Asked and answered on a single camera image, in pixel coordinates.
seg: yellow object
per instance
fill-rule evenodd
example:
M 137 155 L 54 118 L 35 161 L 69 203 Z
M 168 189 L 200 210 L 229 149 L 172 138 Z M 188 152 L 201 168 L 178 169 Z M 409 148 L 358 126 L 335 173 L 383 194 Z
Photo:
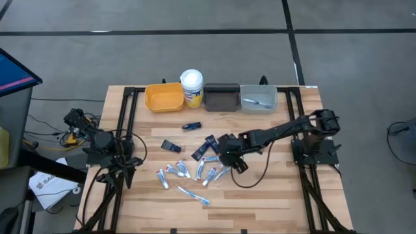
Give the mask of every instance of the yellow object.
M 151 84 L 145 89 L 146 106 L 153 112 L 179 111 L 183 107 L 180 83 Z
M 26 143 L 26 144 L 32 145 L 32 142 L 29 142 L 28 140 L 23 139 L 23 142 Z M 72 149 L 77 148 L 78 146 L 84 144 L 84 142 L 85 142 L 85 140 L 83 140 L 82 142 L 80 142 L 76 146 L 72 146 L 72 147 L 69 147 L 69 148 L 63 148 L 63 149 L 61 149 L 61 148 L 52 148 L 52 147 L 47 147 L 47 146 L 39 146 L 39 148 L 44 149 L 44 150 L 51 150 L 51 151 L 68 151 L 68 150 L 72 150 Z
M 73 133 L 71 133 L 70 137 L 68 137 L 68 139 L 65 141 L 65 143 L 67 143 L 70 146 L 73 146 L 73 145 L 78 144 L 78 140 L 75 138 Z
M 0 127 L 0 168 L 8 164 L 8 132 Z

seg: gray floor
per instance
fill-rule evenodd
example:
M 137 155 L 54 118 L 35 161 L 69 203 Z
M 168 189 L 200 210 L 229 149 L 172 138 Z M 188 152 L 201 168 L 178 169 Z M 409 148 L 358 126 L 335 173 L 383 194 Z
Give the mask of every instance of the gray floor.
M 290 0 L 295 29 L 416 28 L 414 0 Z M 272 0 L 13 0 L 0 31 L 285 28 L 281 1 Z M 296 35 L 305 83 L 318 85 L 324 106 L 340 117 L 335 140 L 352 221 L 361 233 L 415 233 L 416 169 L 398 162 L 385 143 L 386 127 L 416 117 L 416 34 Z M 108 85 L 176 81 L 187 68 L 207 82 L 295 85 L 286 34 L 198 36 L 4 36 L 0 47 L 44 79 L 38 98 L 104 99 Z M 100 114 L 102 103 L 33 101 L 30 113 L 65 129 L 79 107 Z M 28 120 L 28 131 L 49 132 Z M 399 155 L 401 138 L 392 139 Z M 44 145 L 55 146 L 45 142 Z M 79 150 L 40 151 L 82 167 Z M 35 234 L 69 232 L 79 196 L 37 214 Z

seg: wooden table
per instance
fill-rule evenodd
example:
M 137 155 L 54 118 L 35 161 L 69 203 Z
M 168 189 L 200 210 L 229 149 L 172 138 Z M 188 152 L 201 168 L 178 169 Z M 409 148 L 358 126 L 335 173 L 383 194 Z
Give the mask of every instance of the wooden table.
M 124 86 L 109 87 L 100 128 L 116 128 L 123 90 Z M 317 88 L 300 87 L 300 91 L 306 114 L 322 108 Z M 126 127 L 128 112 L 125 116 Z M 204 143 L 206 136 L 213 134 L 218 138 L 225 133 L 237 135 L 251 129 L 268 129 L 289 120 L 284 94 L 279 94 L 277 112 L 257 115 L 243 114 L 240 111 L 207 112 L 203 107 L 184 107 L 178 112 L 152 113 L 144 104 L 144 93 L 140 93 L 133 132 L 146 142 L 148 158 L 137 168 L 131 189 L 123 190 L 117 233 L 168 233 L 171 228 L 177 228 L 178 233 L 240 233 L 241 229 L 248 229 L 249 233 L 309 233 L 299 171 L 293 163 L 290 137 L 275 142 L 266 176 L 254 188 L 236 186 L 230 173 L 219 181 L 210 182 L 206 187 L 193 180 L 198 163 L 190 155 Z M 203 127 L 184 132 L 181 126 L 190 122 L 201 122 Z M 161 149 L 164 139 L 181 146 L 182 152 L 177 154 Z M 134 140 L 135 156 L 142 158 L 143 147 L 137 139 Z M 209 149 L 205 155 L 214 153 Z M 256 182 L 263 173 L 266 157 L 266 153 L 244 156 L 249 169 L 241 175 L 235 173 L 237 182 L 243 185 Z M 173 166 L 178 160 L 185 162 L 192 179 L 178 178 L 174 174 L 165 173 L 170 186 L 165 190 L 155 172 L 166 167 L 168 163 Z M 206 164 L 203 178 L 209 169 L 217 164 Z M 89 169 L 85 188 L 89 187 L 97 170 L 97 166 Z M 344 226 L 352 229 L 339 174 L 329 166 L 322 165 L 318 167 L 318 176 L 327 206 Z M 211 205 L 204 206 L 199 201 L 178 192 L 177 186 L 209 199 Z M 104 184 L 94 184 L 86 207 L 87 218 L 101 203 L 104 189 Z M 81 217 L 85 195 L 86 189 L 78 217 Z M 317 228 L 320 228 L 315 202 L 313 208 Z M 110 222 L 111 212 L 108 212 L 105 228 L 109 228 Z

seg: clear container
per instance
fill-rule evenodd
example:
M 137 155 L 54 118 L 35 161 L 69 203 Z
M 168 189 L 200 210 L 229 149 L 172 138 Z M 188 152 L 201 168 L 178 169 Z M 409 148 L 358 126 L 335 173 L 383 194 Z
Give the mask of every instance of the clear container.
M 278 89 L 273 85 L 242 85 L 240 96 L 241 112 L 245 114 L 270 114 L 278 108 Z M 259 101 L 270 105 L 270 108 L 244 99 Z

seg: yellow plastic container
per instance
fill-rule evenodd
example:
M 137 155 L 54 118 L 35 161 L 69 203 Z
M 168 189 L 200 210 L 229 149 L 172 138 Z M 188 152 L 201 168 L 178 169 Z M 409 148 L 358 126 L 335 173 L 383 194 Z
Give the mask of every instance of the yellow plastic container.
M 183 107 L 180 83 L 151 84 L 144 91 L 146 106 L 153 112 L 179 111 Z

